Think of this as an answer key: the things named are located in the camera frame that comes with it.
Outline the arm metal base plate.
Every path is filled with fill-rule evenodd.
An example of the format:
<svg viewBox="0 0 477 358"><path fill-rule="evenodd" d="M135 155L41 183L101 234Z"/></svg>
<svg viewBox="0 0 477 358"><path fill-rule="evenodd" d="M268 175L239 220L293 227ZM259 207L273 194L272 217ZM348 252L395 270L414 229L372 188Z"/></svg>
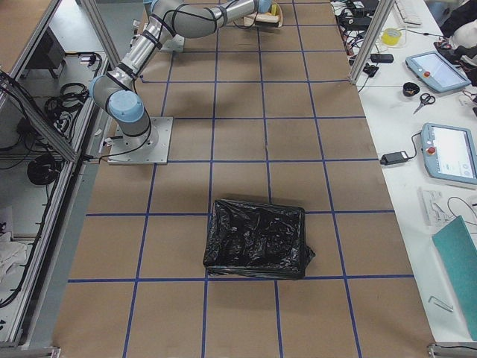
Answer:
<svg viewBox="0 0 477 358"><path fill-rule="evenodd" d="M168 153L173 127L172 117L151 117L151 129L141 136L131 137L116 128L107 161L114 165L147 165L168 163Z"/></svg>
<svg viewBox="0 0 477 358"><path fill-rule="evenodd" d="M160 51L162 52L183 52L184 50L184 44L185 44L185 38L176 35L173 38L166 40L162 44L162 48Z"/></svg>

